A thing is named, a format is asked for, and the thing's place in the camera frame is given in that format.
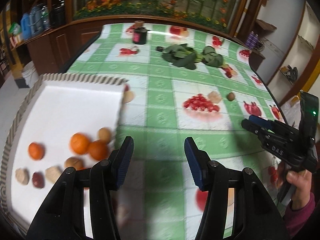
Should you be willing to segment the person's right hand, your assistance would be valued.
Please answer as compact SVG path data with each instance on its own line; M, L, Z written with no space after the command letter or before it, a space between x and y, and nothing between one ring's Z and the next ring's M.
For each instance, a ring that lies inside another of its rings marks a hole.
M277 176L276 187L278 189L284 181L296 187L295 192L291 196L291 209L296 211L304 208L310 201L312 173L308 170L286 172L285 163L281 161L277 168Z

